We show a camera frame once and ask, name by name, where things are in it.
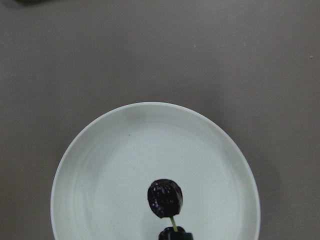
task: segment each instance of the gray surface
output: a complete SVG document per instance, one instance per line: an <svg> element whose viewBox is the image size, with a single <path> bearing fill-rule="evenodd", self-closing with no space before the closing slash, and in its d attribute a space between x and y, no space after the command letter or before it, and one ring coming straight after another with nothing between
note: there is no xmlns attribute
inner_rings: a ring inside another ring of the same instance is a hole
<svg viewBox="0 0 320 240"><path fill-rule="evenodd" d="M58 163L89 122L146 101L238 144L260 240L320 239L318 0L0 0L2 240L53 240Z"/></svg>

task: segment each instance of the dark fruit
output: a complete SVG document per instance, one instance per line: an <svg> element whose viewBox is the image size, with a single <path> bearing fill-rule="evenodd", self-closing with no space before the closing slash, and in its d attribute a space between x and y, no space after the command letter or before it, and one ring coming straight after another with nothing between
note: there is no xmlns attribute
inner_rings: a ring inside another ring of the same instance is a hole
<svg viewBox="0 0 320 240"><path fill-rule="evenodd" d="M177 226L178 232L185 233L186 231L181 227ZM162 232L159 234L159 240L169 240L169 233L173 232L174 228L172 226L166 227Z"/></svg>
<svg viewBox="0 0 320 240"><path fill-rule="evenodd" d="M159 179L148 189L148 202L159 218L170 218L180 213L183 204L181 188L174 181Z"/></svg>

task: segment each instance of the white plate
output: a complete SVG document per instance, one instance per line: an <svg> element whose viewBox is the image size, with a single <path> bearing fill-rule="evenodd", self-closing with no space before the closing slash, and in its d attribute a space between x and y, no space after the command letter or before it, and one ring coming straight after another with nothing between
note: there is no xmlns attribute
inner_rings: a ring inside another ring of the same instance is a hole
<svg viewBox="0 0 320 240"><path fill-rule="evenodd" d="M216 124L161 102L122 106L73 140L51 193L56 240L158 240L171 226L147 200L149 185L181 187L177 225L194 240L257 240L260 204L246 159Z"/></svg>

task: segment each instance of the green stem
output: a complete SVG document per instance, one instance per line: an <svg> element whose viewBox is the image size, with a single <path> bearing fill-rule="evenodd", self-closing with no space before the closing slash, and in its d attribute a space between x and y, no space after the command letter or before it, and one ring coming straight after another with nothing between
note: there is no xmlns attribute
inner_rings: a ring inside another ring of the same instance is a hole
<svg viewBox="0 0 320 240"><path fill-rule="evenodd" d="M172 226L173 226L173 230L174 230L175 232L178 232L178 228L177 228L176 222L175 222L175 220L174 220L174 216L171 216L171 217L170 217L170 220L171 220L171 223L172 223Z"/></svg>

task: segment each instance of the dried fruit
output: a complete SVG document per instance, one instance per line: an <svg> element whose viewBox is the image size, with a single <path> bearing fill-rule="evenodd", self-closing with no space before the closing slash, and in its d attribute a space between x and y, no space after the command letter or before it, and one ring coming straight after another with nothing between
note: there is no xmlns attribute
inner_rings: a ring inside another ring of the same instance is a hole
<svg viewBox="0 0 320 240"><path fill-rule="evenodd" d="M148 189L147 198L151 210L161 219L179 214L183 205L181 188L169 179L154 181Z"/></svg>

